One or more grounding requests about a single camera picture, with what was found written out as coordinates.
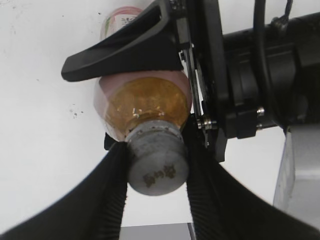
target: bottle label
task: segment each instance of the bottle label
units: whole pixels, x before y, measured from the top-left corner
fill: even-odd
[[[108,38],[115,32],[122,29],[124,26],[131,23],[137,15],[133,14],[118,14],[109,17],[104,25],[104,29],[102,30],[101,40]]]

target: screw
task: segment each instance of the screw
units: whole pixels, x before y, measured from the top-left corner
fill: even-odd
[[[197,120],[196,120],[196,123],[198,124],[198,129],[202,129],[203,124],[202,124],[201,119],[197,119]]]
[[[262,125],[262,123],[259,123],[256,125],[256,130],[257,131],[260,131],[260,130],[263,130],[264,129],[264,126]]]
[[[265,115],[265,109],[263,106],[258,107],[256,114],[258,117],[263,117]]]

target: pink bottle label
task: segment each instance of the pink bottle label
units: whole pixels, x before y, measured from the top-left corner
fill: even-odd
[[[141,9],[131,6],[116,9],[102,25],[100,36],[101,40],[108,38],[124,26],[131,23],[141,12]]]

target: black cable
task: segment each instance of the black cable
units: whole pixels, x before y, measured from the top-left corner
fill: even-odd
[[[292,9],[292,5],[294,3],[294,0],[287,0],[286,6],[285,6],[285,17],[289,19],[290,13],[291,13],[291,9]]]
[[[269,64],[266,56],[265,15],[266,0],[255,0],[253,16],[253,34],[258,68],[257,82],[259,88],[262,91],[263,103],[266,112],[275,124],[283,128],[284,123],[280,121],[281,115],[276,101],[275,92],[273,90]]]

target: bolt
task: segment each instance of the bolt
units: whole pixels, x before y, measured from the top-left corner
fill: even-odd
[[[196,120],[196,123],[198,124],[198,129],[202,129],[203,124],[202,124],[201,119],[197,119],[197,120]]]
[[[198,129],[213,130],[217,129],[217,121],[211,120],[208,116],[202,116],[196,120]]]
[[[212,130],[217,128],[217,122],[211,120],[209,117],[205,117],[203,119],[203,124],[205,130]]]
[[[256,130],[257,131],[260,131],[260,130],[263,130],[264,129],[264,126],[262,125],[262,123],[259,123],[256,125]]]
[[[258,107],[256,114],[258,117],[263,117],[265,115],[265,109],[263,106]]]

